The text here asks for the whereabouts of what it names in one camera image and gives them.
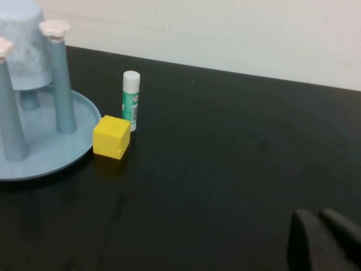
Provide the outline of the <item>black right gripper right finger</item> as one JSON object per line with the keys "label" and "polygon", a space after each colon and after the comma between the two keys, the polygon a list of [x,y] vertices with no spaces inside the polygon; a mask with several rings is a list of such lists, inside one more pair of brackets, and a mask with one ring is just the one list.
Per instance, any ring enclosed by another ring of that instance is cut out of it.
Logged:
{"label": "black right gripper right finger", "polygon": [[360,264],[360,226],[332,209],[323,209],[319,217],[355,264]]}

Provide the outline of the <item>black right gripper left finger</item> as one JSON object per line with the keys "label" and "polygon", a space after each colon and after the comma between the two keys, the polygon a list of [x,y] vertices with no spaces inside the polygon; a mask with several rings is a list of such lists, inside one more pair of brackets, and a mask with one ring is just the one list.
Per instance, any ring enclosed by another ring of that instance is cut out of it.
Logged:
{"label": "black right gripper left finger", "polygon": [[350,260],[318,215],[293,212],[287,246],[289,270],[360,270]]}

